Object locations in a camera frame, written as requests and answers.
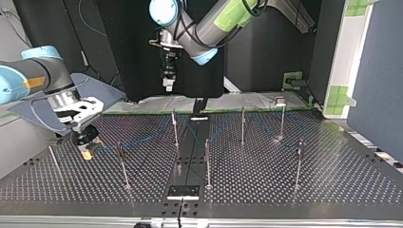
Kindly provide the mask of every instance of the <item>yellow object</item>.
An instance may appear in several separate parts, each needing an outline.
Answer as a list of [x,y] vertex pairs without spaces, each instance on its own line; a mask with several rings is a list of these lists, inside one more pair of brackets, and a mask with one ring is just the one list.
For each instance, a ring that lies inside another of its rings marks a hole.
[[31,78],[26,81],[24,81],[24,86],[27,88],[34,88],[37,86],[41,86],[44,84],[46,77],[37,77],[37,78]]
[[87,160],[87,161],[92,160],[92,155],[89,151],[82,152],[81,154],[83,155],[84,160]]

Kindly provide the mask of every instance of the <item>gray fabric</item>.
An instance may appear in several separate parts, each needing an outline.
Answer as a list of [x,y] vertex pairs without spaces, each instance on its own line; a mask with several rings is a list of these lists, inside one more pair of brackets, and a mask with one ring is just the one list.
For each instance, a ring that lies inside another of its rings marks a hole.
[[[78,85],[81,82],[83,82],[88,76],[85,74],[72,74],[71,78],[73,79],[73,82]],[[122,97],[125,96],[125,94],[120,91],[119,89],[116,89],[110,85],[106,85],[98,80],[95,79],[90,79],[87,83],[84,85],[78,87],[78,91],[80,92],[81,97],[95,97],[102,101],[104,103],[104,110],[107,108],[113,106],[117,101],[119,101]],[[21,102],[20,104],[17,104],[16,106],[13,106],[12,108],[9,109],[9,111],[14,112],[20,116],[22,116],[24,119],[34,123],[41,125],[38,120],[33,116],[30,107],[29,107],[30,102]],[[38,115],[42,118],[42,120],[52,126],[53,128],[56,129],[62,129],[64,126],[59,122],[59,120],[56,117],[56,114],[54,114],[53,110],[50,107],[50,104],[48,101],[39,101],[34,104],[35,110],[38,113]],[[67,131],[59,131],[57,132],[61,135],[66,135],[68,132]]]
[[348,124],[403,162],[403,1],[374,5]]

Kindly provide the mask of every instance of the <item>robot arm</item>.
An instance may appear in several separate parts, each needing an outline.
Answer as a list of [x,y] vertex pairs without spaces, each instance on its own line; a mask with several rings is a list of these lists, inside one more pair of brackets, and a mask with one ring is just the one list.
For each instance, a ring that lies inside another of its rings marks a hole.
[[0,105],[44,91],[59,121],[71,128],[73,143],[90,160],[101,146],[99,133],[90,123],[104,104],[96,98],[81,98],[56,48],[33,48],[22,56],[22,61],[0,62]]
[[180,0],[151,0],[149,11],[152,19],[203,66],[217,54],[217,44],[222,39],[257,16],[251,8],[261,3],[260,0],[219,0],[198,24],[183,10]]

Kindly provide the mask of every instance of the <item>silver cylinder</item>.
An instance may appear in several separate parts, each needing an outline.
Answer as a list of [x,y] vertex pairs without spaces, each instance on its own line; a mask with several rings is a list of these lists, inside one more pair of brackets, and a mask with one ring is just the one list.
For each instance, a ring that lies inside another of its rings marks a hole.
[[48,102],[53,110],[79,101],[80,95],[76,89],[48,97]]

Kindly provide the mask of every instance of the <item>black cable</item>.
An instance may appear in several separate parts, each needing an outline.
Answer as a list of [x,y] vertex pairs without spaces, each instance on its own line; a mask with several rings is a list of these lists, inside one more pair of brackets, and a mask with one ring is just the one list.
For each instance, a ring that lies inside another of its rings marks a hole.
[[247,0],[242,0],[242,3],[246,7],[246,10],[249,12],[249,14],[251,14],[254,17],[260,17],[263,14],[263,12],[266,10],[269,0],[264,1],[264,6],[261,10],[258,10],[258,8],[261,5],[260,0],[258,0],[258,3],[256,4],[256,6],[253,9],[250,8]]
[[[298,28],[298,17],[299,17],[299,9],[300,9],[300,6],[301,6],[301,2],[302,2],[302,0],[299,0],[298,1],[298,6],[297,6],[297,16],[296,16],[296,23],[295,23],[296,28]],[[300,64],[300,67],[303,68],[301,51],[300,51],[299,36],[297,37],[297,50],[298,50],[299,64]],[[315,96],[314,92],[312,91],[311,87],[309,86],[308,80],[305,79],[304,81],[305,81],[305,83],[306,83],[306,85],[308,87],[308,90],[309,90],[310,94],[314,97],[314,102],[316,102],[320,106],[320,108],[323,110],[323,106],[320,104],[319,100],[317,99],[317,96]]]
[[229,34],[227,37],[227,39],[225,39],[225,42],[223,44],[217,45],[217,46],[208,46],[207,44],[203,43],[200,39],[200,37],[198,36],[197,33],[197,26],[195,26],[195,36],[189,31],[189,27],[184,23],[184,20],[182,18],[182,10],[183,10],[183,6],[180,0],[178,1],[178,5],[179,5],[179,12],[181,13],[178,21],[177,21],[177,27],[179,23],[182,23],[183,29],[186,32],[186,34],[198,45],[202,46],[203,48],[223,48],[226,45],[228,45],[240,32],[240,27],[236,27],[235,31],[233,31],[233,34]]

